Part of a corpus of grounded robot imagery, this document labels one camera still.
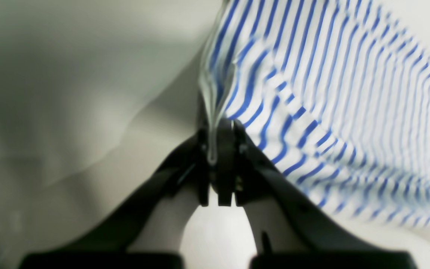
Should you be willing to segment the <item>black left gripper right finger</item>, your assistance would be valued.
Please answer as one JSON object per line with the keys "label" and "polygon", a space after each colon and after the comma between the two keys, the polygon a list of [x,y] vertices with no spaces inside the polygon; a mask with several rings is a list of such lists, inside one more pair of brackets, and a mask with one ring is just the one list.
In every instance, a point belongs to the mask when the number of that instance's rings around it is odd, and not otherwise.
{"label": "black left gripper right finger", "polygon": [[336,224],[291,185],[239,121],[215,130],[220,206],[242,207],[256,245],[251,269],[416,269],[408,252],[381,249]]}

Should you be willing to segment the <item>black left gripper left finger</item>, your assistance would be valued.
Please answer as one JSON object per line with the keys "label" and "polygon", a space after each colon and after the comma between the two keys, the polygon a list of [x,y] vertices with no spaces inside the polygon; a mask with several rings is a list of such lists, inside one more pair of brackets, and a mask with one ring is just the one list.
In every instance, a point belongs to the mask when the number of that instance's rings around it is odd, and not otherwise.
{"label": "black left gripper left finger", "polygon": [[209,201],[208,132],[177,146],[152,176],[92,230],[58,249],[27,255],[21,269],[183,269],[185,227]]}

